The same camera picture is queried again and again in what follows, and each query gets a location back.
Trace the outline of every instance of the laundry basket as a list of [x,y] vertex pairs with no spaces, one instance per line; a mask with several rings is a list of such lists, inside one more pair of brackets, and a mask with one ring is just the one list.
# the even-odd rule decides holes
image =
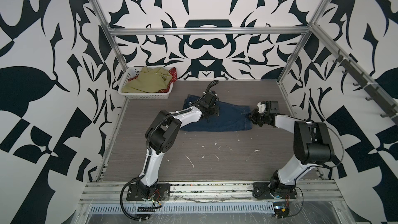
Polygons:
[[[149,68],[156,68],[158,66],[148,66]],[[170,92],[173,88],[173,83],[170,84],[170,90],[167,93],[123,93],[122,88],[126,86],[129,79],[134,78],[136,75],[139,75],[142,67],[129,67],[124,73],[122,80],[119,85],[119,94],[124,95],[129,99],[167,99],[169,97]]]

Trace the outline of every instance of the black and white wall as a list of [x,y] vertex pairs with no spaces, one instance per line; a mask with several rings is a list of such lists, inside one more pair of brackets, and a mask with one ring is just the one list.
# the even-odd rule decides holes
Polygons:
[[[398,0],[332,0],[320,26],[393,98],[398,99],[396,58]],[[336,180],[357,221],[398,221],[398,127],[335,57],[312,35],[283,81],[296,117],[324,121],[342,138],[345,155],[331,134],[336,156],[325,177]]]
[[[320,0],[98,0],[112,28],[306,26]],[[180,79],[276,79],[299,34],[118,36],[128,66]]]
[[67,223],[124,100],[88,0],[0,2],[2,223]]

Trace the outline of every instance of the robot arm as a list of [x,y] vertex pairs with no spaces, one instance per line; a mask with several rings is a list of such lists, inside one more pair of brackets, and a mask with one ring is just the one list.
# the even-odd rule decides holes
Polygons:
[[263,101],[257,106],[258,109],[254,109],[250,116],[253,124],[269,124],[294,134],[292,158],[270,180],[270,192],[278,198],[291,192],[296,187],[296,181],[311,169],[330,161],[334,150],[325,123],[281,115],[277,101]]
[[212,81],[203,92],[203,96],[195,102],[190,102],[191,106],[187,109],[177,112],[160,111],[148,128],[145,134],[147,156],[140,174],[140,177],[143,177],[137,183],[142,198],[148,199],[153,195],[163,156],[173,146],[180,128],[218,112],[218,105],[216,105],[218,97],[214,91],[210,91],[210,88],[217,83],[218,80]]

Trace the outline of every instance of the red fabric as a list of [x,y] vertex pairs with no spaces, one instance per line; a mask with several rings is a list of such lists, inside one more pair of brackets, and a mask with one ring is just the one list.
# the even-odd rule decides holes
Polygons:
[[[172,83],[176,82],[176,80],[177,80],[177,70],[176,70],[176,68],[175,68],[175,67],[172,67],[172,68],[169,70],[169,73],[170,73],[170,74],[172,75],[172,77],[173,77],[172,80],[169,82],[169,85],[167,86],[166,89],[159,90],[158,93],[167,93],[167,92],[169,92],[169,90],[170,90],[170,85],[171,85]],[[128,79],[127,82],[132,81],[132,80],[136,79],[137,77],[138,77],[138,75],[136,75],[135,77],[133,77],[133,78],[131,78],[131,79]]]

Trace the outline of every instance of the denim fabric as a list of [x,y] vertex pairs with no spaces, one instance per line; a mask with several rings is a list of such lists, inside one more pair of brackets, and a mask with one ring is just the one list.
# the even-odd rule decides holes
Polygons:
[[[189,102],[194,102],[198,98],[198,96],[188,95],[183,109],[188,108]],[[237,106],[220,101],[217,101],[216,104],[220,107],[219,117],[210,116],[208,120],[202,118],[181,127],[181,130],[187,132],[235,132],[251,129],[251,121],[247,119],[247,115],[250,114],[248,106]]]

